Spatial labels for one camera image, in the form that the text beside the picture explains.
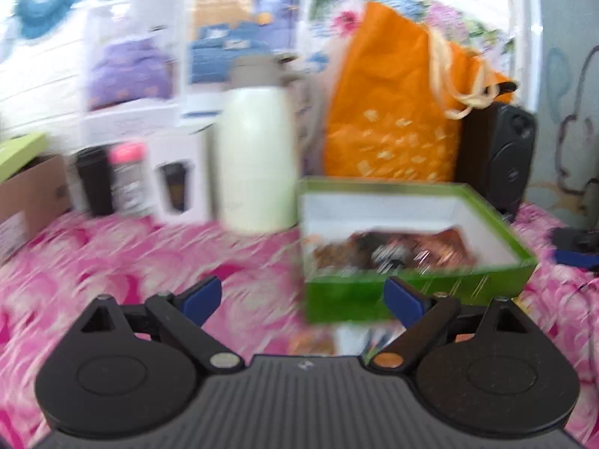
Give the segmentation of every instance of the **black tumbler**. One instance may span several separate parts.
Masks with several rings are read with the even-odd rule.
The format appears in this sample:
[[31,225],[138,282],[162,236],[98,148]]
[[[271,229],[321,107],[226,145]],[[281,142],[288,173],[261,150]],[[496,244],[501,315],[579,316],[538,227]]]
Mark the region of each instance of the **black tumbler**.
[[187,165],[185,162],[171,162],[158,167],[162,174],[171,208],[176,213],[187,211],[187,191],[185,187],[185,177],[187,175]]
[[112,204],[112,168],[102,146],[91,146],[77,152],[75,166],[88,198],[92,216],[108,216],[115,209]]

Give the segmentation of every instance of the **orange bag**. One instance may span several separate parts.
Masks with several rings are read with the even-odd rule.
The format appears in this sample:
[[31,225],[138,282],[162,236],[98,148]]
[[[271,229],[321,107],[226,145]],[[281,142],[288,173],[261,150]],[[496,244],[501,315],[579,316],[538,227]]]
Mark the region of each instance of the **orange bag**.
[[325,174],[451,181],[460,119],[489,106],[506,80],[435,29],[369,2],[331,102]]

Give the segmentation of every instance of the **table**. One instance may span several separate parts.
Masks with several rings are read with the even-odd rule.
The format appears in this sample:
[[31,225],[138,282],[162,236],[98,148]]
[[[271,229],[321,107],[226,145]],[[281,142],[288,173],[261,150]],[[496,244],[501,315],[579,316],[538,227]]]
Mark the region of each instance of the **table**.
[[[599,397],[588,351],[594,326],[589,306],[573,297],[590,278],[551,261],[547,232],[556,226],[532,205],[520,210],[514,228],[540,257],[521,298],[583,382],[568,430],[599,448]],[[52,223],[0,268],[0,435],[23,449],[47,432],[35,402],[35,375],[95,296],[139,303],[158,291],[184,290],[208,274],[223,280],[224,292],[206,331],[246,361],[257,352],[285,353],[289,337],[303,327],[297,230],[247,238],[217,224],[167,227],[149,218],[86,220],[76,213]],[[590,295],[596,316],[599,294]]]

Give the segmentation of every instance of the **white rope handle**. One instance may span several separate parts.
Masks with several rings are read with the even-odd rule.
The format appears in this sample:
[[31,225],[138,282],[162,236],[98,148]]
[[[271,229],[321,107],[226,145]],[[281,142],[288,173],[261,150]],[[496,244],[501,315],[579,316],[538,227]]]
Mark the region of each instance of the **white rope handle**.
[[[428,28],[428,50],[430,58],[430,86],[435,100],[443,110],[443,114],[449,119],[462,119],[467,116],[473,108],[483,109],[495,100],[499,95],[499,86],[495,79],[495,73],[490,68],[486,59],[480,57],[480,66],[472,83],[470,94],[457,92],[451,80],[451,64],[453,58],[451,48],[436,28]],[[486,83],[492,82],[489,93],[484,92]],[[445,109],[444,94],[451,95],[456,101],[464,104],[466,109]]]

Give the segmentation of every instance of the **white thermos jug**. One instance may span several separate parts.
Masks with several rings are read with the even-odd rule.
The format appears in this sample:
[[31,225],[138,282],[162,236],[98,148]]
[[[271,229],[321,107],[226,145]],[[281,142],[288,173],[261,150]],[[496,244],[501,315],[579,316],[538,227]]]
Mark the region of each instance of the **white thermos jug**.
[[219,219],[239,233],[288,229],[297,222],[300,154],[285,85],[301,74],[274,55],[239,57],[230,74],[215,130]]

